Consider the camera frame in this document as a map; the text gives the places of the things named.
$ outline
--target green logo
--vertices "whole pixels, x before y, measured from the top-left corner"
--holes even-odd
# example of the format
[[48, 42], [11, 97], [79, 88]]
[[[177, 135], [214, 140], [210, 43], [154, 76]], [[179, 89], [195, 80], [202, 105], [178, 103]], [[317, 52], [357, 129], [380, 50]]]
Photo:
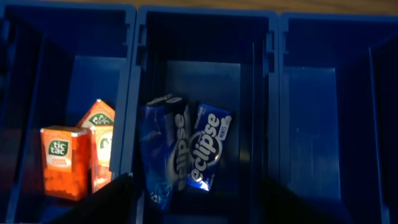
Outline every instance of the green logo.
[[99, 143], [99, 148], [100, 149], [109, 148], [111, 144], [112, 144], [112, 138], [103, 138]]
[[112, 125], [113, 124], [113, 120], [103, 113], [94, 114], [90, 118], [89, 122], [94, 125], [99, 125], [99, 124]]
[[66, 156], [69, 150], [68, 141], [54, 140], [49, 146], [49, 155]]

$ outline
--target blue candy wrapper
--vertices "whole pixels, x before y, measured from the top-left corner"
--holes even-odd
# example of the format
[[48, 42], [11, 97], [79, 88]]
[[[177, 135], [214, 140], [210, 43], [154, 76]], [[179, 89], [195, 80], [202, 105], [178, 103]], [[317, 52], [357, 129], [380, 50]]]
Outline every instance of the blue candy wrapper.
[[167, 95], [139, 108], [139, 143], [146, 189], [161, 210], [185, 187], [189, 160], [187, 102]]
[[231, 122], [232, 112], [199, 104], [190, 139], [188, 185], [210, 191]]

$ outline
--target eclipse mints pack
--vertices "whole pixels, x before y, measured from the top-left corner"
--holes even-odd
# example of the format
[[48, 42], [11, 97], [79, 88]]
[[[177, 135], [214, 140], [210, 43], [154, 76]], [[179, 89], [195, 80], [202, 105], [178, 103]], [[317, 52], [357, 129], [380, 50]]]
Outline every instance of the eclipse mints pack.
[[190, 139], [187, 184], [209, 191], [224, 150], [232, 112], [200, 103]]
[[185, 187], [189, 160], [190, 117], [187, 102], [171, 95], [139, 110], [139, 143], [146, 189], [162, 210], [174, 191]]

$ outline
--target orange tic tac box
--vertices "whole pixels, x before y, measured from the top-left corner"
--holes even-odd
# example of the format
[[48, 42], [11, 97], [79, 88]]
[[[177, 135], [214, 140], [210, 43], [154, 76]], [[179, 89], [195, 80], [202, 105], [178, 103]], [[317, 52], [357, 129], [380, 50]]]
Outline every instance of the orange tic tac box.
[[91, 185], [93, 193], [104, 187], [112, 179], [109, 171], [113, 126], [99, 125], [90, 128], [91, 131]]
[[88, 130], [51, 126], [40, 132], [45, 194], [80, 200], [87, 195]]
[[91, 109], [77, 124], [79, 128], [91, 128], [96, 125], [113, 125], [114, 110], [105, 102], [97, 99]]

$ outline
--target wooden table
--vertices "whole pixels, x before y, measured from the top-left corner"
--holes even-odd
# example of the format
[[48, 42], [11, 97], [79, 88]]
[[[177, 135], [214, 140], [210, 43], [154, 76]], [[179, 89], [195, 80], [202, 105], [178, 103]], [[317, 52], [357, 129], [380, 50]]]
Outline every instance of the wooden table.
[[277, 12], [324, 12], [351, 14], [398, 14], [398, 0], [60, 0], [76, 2], [129, 3], [167, 6], [266, 9]]

